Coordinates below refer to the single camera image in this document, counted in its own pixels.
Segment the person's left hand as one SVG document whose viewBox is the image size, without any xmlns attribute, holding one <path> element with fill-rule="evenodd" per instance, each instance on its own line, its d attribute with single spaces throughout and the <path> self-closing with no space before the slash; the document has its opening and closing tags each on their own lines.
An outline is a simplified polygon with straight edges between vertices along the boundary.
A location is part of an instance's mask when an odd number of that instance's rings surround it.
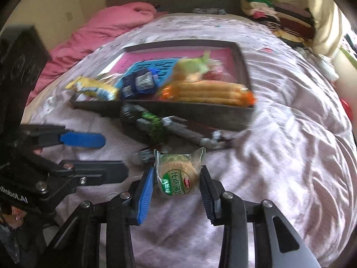
<svg viewBox="0 0 357 268">
<path fill-rule="evenodd" d="M 24 211 L 15 211 L 11 215 L 1 214 L 1 224 L 9 226 L 12 229 L 17 229 L 23 225 L 26 215 L 27 213 Z"/>
</svg>

